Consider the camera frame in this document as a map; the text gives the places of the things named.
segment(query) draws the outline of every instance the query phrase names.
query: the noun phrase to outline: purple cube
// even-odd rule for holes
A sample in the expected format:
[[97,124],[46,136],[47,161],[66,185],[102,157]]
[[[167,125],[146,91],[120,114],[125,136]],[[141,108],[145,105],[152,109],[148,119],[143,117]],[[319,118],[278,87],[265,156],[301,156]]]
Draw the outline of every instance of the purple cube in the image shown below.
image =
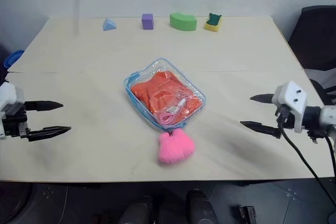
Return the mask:
[[141,17],[142,27],[144,30],[153,30],[154,29],[154,18],[153,14],[144,13]]

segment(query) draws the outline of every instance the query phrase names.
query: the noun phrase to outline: plastic bag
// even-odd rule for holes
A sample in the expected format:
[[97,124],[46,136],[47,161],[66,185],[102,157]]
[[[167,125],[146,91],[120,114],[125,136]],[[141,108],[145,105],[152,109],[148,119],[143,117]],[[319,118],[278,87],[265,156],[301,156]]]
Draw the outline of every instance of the plastic bag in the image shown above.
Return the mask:
[[205,105],[205,96],[165,59],[133,73],[124,84],[139,112],[166,131],[183,127]]

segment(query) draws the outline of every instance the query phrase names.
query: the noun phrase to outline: wooden table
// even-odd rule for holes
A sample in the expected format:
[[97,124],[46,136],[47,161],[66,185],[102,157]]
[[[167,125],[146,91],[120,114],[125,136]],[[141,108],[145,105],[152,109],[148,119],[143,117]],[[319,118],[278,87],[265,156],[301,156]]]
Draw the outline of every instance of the wooden table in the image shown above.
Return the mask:
[[[28,112],[32,129],[72,126],[48,140],[0,141],[0,179],[33,182],[119,182],[236,180],[312,177],[284,139],[263,135],[239,121],[276,126],[276,107],[251,101],[295,81],[308,105],[318,95],[269,17],[225,17],[218,33],[183,32],[156,18],[142,30],[140,18],[115,18],[117,29],[102,31],[103,18],[50,19],[10,68],[7,79],[26,100],[53,100],[63,108]],[[123,80],[156,58],[167,58],[207,98],[186,126],[196,152],[184,162],[158,161],[159,131],[130,103]],[[321,177],[332,176],[324,140],[288,131]]]

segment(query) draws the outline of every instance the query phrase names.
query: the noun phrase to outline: yellow block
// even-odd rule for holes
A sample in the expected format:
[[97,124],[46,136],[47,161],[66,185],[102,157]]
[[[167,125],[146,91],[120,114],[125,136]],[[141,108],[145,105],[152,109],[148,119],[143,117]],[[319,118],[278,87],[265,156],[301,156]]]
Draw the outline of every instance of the yellow block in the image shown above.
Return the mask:
[[204,29],[205,30],[209,30],[209,31],[219,31],[221,24],[222,24],[222,17],[220,17],[219,22],[218,22],[218,24],[216,26],[209,25],[208,23],[205,23]]

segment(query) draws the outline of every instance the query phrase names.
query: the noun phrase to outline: orange clothing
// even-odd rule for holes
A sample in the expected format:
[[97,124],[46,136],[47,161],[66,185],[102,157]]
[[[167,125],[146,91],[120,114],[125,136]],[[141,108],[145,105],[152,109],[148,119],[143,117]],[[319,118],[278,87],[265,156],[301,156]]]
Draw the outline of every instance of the orange clothing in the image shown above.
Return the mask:
[[185,98],[186,103],[177,112],[171,125],[182,121],[202,106],[198,97],[170,71],[157,72],[149,81],[131,87],[131,91],[156,118]]

